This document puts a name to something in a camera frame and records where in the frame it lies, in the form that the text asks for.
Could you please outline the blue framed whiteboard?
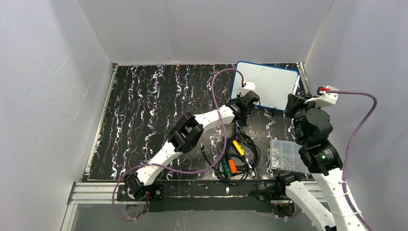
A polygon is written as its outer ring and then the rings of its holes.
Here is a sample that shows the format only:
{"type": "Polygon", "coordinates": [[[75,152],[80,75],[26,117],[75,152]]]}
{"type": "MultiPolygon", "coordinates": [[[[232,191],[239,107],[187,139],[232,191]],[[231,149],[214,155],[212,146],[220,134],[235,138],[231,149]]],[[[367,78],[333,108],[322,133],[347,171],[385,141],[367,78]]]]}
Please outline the blue framed whiteboard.
{"type": "Polygon", "coordinates": [[[285,110],[287,95],[292,93],[299,72],[266,64],[239,61],[236,69],[240,71],[246,82],[254,82],[254,90],[260,96],[260,106],[285,110]]]}

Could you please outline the red capped whiteboard marker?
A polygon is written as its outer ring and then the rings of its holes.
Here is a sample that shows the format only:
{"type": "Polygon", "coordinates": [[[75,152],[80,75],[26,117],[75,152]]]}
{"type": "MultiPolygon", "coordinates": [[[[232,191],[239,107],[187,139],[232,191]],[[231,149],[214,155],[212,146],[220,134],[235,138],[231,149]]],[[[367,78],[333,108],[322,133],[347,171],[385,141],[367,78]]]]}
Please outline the red capped whiteboard marker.
{"type": "Polygon", "coordinates": [[[296,94],[298,88],[299,88],[299,82],[300,82],[300,75],[297,76],[294,86],[293,86],[293,90],[292,90],[292,94],[296,94]]]}

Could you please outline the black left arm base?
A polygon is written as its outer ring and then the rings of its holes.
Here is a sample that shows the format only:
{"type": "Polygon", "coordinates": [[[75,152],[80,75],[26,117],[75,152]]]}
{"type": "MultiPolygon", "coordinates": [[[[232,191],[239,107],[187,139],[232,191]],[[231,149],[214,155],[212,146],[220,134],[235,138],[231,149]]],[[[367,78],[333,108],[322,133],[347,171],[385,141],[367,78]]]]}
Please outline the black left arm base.
{"type": "Polygon", "coordinates": [[[137,220],[147,214],[150,202],[162,201],[164,198],[164,186],[162,184],[152,184],[144,186],[136,176],[126,176],[124,184],[119,185],[116,194],[118,202],[141,202],[141,204],[130,205],[130,215],[128,219],[137,220]]]}

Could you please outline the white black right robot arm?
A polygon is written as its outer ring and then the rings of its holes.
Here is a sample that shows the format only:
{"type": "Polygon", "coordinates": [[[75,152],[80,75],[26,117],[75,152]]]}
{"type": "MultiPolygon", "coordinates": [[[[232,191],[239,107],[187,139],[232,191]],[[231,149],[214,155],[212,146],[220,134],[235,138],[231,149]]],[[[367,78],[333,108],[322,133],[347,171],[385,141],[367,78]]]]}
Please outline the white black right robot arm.
{"type": "Polygon", "coordinates": [[[319,231],[372,230],[358,209],[346,177],[353,139],[376,106],[376,97],[369,93],[339,91],[329,86],[319,88],[317,96],[308,93],[288,95],[285,114],[293,119],[295,142],[301,146],[300,157],[320,187],[329,207],[324,207],[295,176],[284,177],[283,190],[319,231]],[[349,139],[344,160],[328,139],[333,126],[329,114],[323,110],[335,105],[339,94],[362,94],[373,100],[369,112],[349,139]]]}

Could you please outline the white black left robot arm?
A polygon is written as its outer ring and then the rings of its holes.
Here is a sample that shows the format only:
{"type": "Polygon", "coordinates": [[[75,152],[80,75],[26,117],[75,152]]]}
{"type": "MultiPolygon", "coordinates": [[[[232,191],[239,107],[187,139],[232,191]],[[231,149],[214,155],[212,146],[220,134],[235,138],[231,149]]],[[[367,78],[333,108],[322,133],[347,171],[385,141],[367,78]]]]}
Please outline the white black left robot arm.
{"type": "Polygon", "coordinates": [[[186,174],[183,170],[169,167],[174,159],[192,151],[198,144],[202,134],[210,129],[221,127],[223,137],[227,137],[226,126],[239,117],[249,115],[260,101],[260,96],[254,91],[248,91],[244,96],[234,98],[223,106],[216,104],[213,111],[193,115],[185,113],[170,130],[163,147],[146,164],[131,168],[121,180],[137,201],[153,196],[150,186],[164,169],[186,174]]]}

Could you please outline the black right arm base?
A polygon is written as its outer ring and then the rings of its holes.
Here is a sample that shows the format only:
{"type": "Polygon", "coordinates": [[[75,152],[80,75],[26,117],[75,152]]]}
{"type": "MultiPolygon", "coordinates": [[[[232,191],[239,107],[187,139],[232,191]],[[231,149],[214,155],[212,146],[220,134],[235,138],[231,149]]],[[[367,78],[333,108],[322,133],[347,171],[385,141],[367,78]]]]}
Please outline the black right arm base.
{"type": "Polygon", "coordinates": [[[272,212],[277,218],[292,219],[301,214],[302,210],[296,208],[294,200],[290,199],[279,183],[261,183],[252,187],[250,196],[259,201],[270,201],[272,212]]]}

